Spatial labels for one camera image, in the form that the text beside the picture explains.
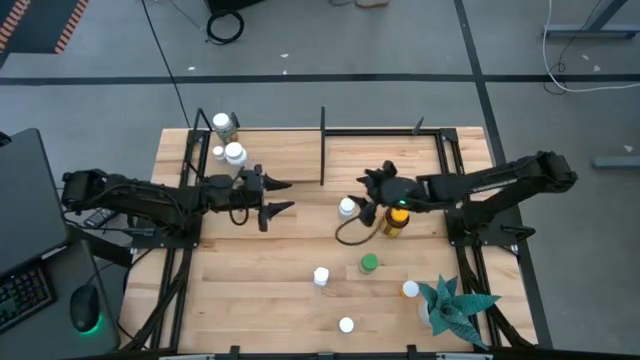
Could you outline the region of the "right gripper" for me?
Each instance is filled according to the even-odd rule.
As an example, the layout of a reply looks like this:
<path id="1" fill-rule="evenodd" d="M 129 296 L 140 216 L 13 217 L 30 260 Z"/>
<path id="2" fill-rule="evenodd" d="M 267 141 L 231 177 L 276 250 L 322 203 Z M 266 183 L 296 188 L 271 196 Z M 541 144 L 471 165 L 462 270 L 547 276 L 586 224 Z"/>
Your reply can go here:
<path id="1" fill-rule="evenodd" d="M 415 180 L 396 176 L 396 167 L 392 161 L 385 161 L 381 168 L 375 170 L 365 169 L 364 176 L 358 177 L 356 181 L 371 189 L 371 199 L 374 201 L 348 196 L 359 206 L 358 219 L 365 226 L 374 224 L 378 204 L 409 211 L 429 210 L 424 186 Z"/>

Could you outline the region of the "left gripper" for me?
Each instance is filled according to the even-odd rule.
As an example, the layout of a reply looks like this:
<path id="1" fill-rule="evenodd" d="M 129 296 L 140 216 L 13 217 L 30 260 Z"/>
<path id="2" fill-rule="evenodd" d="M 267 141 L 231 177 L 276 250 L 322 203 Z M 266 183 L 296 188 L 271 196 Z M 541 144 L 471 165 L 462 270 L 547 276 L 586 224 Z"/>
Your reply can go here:
<path id="1" fill-rule="evenodd" d="M 243 169 L 240 171 L 242 179 L 242 192 L 247 201 L 248 208 L 258 210 L 258 224 L 261 232 L 268 230 L 267 222 L 274 216 L 295 205 L 293 201 L 284 201 L 264 204 L 265 191 L 277 191 L 290 188 L 291 183 L 276 180 L 270 176 L 262 175 L 262 166 L 257 164 L 253 169 Z"/>

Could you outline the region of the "amber bottle yellow cap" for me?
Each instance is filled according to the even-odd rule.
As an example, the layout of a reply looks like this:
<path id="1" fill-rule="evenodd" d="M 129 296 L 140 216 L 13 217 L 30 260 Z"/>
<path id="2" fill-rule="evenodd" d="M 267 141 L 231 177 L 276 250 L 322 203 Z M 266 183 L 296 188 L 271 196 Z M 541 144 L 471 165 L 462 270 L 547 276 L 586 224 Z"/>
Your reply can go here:
<path id="1" fill-rule="evenodd" d="M 390 238 L 396 238 L 410 221 L 409 211 L 402 208 L 390 207 L 386 210 L 381 221 L 381 232 Z"/>

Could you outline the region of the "clear gummy bottle white cap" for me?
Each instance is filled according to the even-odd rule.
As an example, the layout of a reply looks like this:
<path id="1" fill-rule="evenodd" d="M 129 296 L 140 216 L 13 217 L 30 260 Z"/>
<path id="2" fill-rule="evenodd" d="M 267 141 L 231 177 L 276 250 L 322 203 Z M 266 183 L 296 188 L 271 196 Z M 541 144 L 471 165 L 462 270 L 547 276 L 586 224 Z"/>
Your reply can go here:
<path id="1" fill-rule="evenodd" d="M 216 134 L 224 144 L 238 141 L 237 125 L 232 116 L 224 112 L 217 113 L 212 122 Z"/>

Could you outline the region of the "large white pill bottle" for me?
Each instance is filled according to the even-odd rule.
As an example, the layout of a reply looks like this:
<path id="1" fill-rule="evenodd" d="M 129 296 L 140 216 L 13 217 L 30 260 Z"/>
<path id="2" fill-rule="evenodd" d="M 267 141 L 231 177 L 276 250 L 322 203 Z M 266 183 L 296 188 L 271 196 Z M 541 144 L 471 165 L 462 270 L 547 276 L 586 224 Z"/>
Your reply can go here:
<path id="1" fill-rule="evenodd" d="M 246 149 L 239 142 L 231 142 L 224 148 L 226 161 L 233 165 L 242 167 L 248 159 Z"/>

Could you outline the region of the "teal artificial plant white pot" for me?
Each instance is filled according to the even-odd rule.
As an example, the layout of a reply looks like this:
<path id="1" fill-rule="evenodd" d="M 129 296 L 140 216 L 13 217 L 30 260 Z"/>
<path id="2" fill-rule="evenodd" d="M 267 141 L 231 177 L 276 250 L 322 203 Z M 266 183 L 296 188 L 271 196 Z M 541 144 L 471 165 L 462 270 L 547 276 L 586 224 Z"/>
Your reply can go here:
<path id="1" fill-rule="evenodd" d="M 457 295 L 458 277 L 445 280 L 439 276 L 436 287 L 422 282 L 418 282 L 417 285 L 419 294 L 425 301 L 422 311 L 426 313 L 433 336 L 438 336 L 449 330 L 458 338 L 483 350 L 488 350 L 488 346 L 483 342 L 479 331 L 469 318 L 493 306 L 500 299 L 500 296 Z"/>

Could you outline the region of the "black power adapter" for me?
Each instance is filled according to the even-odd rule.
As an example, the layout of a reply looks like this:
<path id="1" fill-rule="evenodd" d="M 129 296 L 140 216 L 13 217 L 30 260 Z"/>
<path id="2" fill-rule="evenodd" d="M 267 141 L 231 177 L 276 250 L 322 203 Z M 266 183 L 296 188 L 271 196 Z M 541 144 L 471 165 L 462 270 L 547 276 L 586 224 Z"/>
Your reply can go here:
<path id="1" fill-rule="evenodd" d="M 114 219 L 117 215 L 118 213 L 116 211 L 99 208 L 83 220 L 83 225 L 90 229 L 97 229 L 104 226 L 106 223 Z"/>

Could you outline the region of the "black equipment box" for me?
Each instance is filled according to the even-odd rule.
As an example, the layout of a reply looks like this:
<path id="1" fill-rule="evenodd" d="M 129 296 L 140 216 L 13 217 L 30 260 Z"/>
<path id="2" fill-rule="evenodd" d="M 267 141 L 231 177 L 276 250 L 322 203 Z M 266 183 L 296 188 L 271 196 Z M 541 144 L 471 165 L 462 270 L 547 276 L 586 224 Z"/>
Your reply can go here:
<path id="1" fill-rule="evenodd" d="M 221 10 L 239 11 L 264 0 L 203 0 L 209 10 L 214 13 Z"/>

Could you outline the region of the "black computer mouse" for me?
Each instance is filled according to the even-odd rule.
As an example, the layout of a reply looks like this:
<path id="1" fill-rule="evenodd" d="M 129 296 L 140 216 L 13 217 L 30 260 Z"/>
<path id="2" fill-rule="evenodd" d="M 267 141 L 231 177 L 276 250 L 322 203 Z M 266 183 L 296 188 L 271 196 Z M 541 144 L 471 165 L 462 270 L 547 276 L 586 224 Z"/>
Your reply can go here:
<path id="1" fill-rule="evenodd" d="M 100 302 L 97 288 L 92 284 L 78 287 L 69 301 L 69 316 L 76 331 L 92 331 L 100 319 Z"/>

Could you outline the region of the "black laptop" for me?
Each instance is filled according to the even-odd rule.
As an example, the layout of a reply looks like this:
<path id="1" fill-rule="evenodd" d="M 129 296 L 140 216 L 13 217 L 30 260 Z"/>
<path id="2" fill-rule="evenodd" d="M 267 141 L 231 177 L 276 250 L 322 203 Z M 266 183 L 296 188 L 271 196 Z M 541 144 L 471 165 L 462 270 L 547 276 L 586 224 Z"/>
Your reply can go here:
<path id="1" fill-rule="evenodd" d="M 0 147 L 0 274 L 62 245 L 60 199 L 41 133 L 29 128 Z"/>

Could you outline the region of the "grey desk foot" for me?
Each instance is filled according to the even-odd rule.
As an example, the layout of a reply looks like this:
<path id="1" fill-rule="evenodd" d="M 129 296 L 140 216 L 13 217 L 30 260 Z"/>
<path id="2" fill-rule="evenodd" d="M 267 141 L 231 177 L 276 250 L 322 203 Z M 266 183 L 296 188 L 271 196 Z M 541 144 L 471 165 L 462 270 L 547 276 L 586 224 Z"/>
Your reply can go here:
<path id="1" fill-rule="evenodd" d="M 640 156 L 601 156 L 593 159 L 599 169 L 640 169 Z"/>

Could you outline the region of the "dark grey side desk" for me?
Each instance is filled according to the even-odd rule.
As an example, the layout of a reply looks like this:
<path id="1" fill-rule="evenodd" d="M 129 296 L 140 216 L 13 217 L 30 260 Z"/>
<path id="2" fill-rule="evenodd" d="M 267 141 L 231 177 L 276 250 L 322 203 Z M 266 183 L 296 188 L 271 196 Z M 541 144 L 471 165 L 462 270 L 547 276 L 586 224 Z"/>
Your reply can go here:
<path id="1" fill-rule="evenodd" d="M 102 355 L 120 345 L 112 311 L 90 246 L 80 241 L 44 261 L 56 301 L 0 334 L 0 360 L 61 360 Z M 82 333 L 70 319 L 72 293 L 88 281 L 96 287 L 99 319 Z"/>

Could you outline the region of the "grey desk leg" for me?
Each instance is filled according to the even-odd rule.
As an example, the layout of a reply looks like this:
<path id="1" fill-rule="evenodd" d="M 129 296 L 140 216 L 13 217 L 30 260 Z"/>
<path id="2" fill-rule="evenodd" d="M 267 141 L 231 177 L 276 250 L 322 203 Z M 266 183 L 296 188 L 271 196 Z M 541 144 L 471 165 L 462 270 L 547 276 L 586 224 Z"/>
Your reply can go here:
<path id="1" fill-rule="evenodd" d="M 640 24 L 612 24 L 611 19 L 622 9 L 629 0 L 598 0 L 587 19 L 582 25 L 552 24 L 553 0 L 549 0 L 548 16 L 543 27 L 542 36 L 571 37 L 571 36 L 622 36 L 632 39 L 640 34 Z"/>

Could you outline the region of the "black keyboard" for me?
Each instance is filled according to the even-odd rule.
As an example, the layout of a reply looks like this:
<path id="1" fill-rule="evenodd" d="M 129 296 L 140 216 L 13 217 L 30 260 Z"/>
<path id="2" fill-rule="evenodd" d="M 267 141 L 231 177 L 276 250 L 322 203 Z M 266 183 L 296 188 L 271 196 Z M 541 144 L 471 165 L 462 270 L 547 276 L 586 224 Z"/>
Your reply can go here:
<path id="1" fill-rule="evenodd" d="M 57 296 L 43 261 L 0 277 L 0 334 L 55 303 Z"/>

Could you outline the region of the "black mat orange striped edges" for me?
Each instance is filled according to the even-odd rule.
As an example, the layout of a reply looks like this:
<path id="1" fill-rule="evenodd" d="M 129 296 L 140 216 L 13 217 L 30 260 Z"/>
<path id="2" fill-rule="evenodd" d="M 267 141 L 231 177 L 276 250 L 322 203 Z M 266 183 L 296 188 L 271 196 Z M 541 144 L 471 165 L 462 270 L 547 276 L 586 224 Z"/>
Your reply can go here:
<path id="1" fill-rule="evenodd" d="M 0 0 L 0 53 L 62 54 L 89 0 Z"/>

